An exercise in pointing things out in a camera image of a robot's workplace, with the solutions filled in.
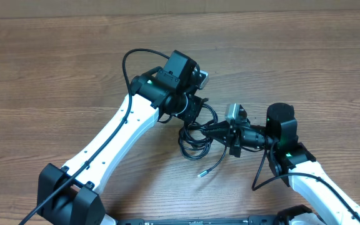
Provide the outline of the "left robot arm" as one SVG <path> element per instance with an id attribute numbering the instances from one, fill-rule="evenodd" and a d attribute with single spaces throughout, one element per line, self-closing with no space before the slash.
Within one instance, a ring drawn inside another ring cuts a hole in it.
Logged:
<path id="1" fill-rule="evenodd" d="M 97 136 L 62 167 L 48 164 L 40 173 L 35 214 L 51 224 L 117 224 L 106 212 L 100 195 L 115 168 L 135 142 L 162 115 L 184 122 L 196 120 L 204 100 L 195 95 L 209 80 L 198 63 L 179 51 L 166 64 L 133 79 L 128 94 Z"/>

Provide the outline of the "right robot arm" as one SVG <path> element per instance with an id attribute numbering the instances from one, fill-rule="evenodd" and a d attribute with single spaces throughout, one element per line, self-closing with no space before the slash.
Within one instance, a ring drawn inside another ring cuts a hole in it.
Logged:
<path id="1" fill-rule="evenodd" d="M 265 126 L 254 126 L 240 104 L 230 104 L 225 120 L 202 129 L 202 133 L 229 148 L 235 157 L 247 151 L 264 152 L 274 176 L 252 190 L 275 181 L 299 193 L 309 204 L 284 209 L 273 224 L 360 224 L 360 206 L 326 174 L 315 156 L 299 142 L 298 122 L 292 105 L 277 102 L 266 111 Z"/>

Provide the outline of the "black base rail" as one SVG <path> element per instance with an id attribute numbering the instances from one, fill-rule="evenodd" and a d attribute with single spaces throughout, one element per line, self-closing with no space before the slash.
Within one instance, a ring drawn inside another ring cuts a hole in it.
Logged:
<path id="1" fill-rule="evenodd" d="M 118 225 L 285 225 L 289 222 L 280 220 L 276 215 L 255 215 L 242 218 L 215 218 L 215 219 L 122 219 Z"/>

